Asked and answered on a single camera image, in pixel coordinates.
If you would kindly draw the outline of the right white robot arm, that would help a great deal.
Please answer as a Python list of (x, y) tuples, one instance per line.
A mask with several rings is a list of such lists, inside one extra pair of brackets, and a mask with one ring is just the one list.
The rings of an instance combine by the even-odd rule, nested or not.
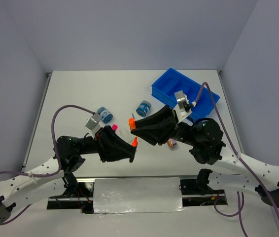
[(223, 131), (211, 118), (189, 125), (179, 121), (174, 109), (164, 106), (157, 113), (140, 120), (130, 118), (130, 132), (155, 145), (169, 139), (191, 146), (189, 153), (200, 169), (195, 185), (201, 194), (217, 190), (235, 190), (258, 196), (267, 205), (279, 208), (279, 166), (270, 165), (243, 153), (235, 153), (222, 138)]

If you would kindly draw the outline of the pink cap black highlighter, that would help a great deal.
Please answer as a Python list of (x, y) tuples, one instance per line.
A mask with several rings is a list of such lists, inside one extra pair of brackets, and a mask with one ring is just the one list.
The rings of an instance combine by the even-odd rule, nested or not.
[(112, 130), (113, 130), (113, 131), (117, 131), (117, 129), (118, 129), (118, 126), (117, 126), (116, 124), (114, 124), (114, 125), (112, 126)]

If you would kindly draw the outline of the orange highlighter cap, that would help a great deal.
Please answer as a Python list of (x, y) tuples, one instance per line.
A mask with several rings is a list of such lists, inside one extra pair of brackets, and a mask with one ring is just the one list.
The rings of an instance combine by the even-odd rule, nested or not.
[(136, 123), (134, 118), (129, 118), (128, 124), (131, 131), (136, 129)]

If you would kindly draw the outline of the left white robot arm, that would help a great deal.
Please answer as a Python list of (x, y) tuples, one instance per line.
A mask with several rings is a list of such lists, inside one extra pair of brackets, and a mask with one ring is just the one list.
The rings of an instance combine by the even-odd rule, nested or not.
[(82, 155), (98, 154), (101, 162), (133, 162), (138, 141), (127, 143), (105, 126), (94, 137), (61, 136), (56, 145), (59, 158), (52, 157), (24, 175), (0, 181), (0, 225), (7, 224), (16, 211), (23, 212), (24, 207), (42, 199), (76, 195), (79, 184), (73, 173), (85, 162)]

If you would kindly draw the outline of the orange tip black highlighter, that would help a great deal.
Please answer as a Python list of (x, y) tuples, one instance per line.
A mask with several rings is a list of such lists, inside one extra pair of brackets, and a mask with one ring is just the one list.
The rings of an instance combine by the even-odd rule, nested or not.
[(135, 137), (134, 140), (132, 141), (132, 146), (137, 147), (138, 146), (138, 138)]

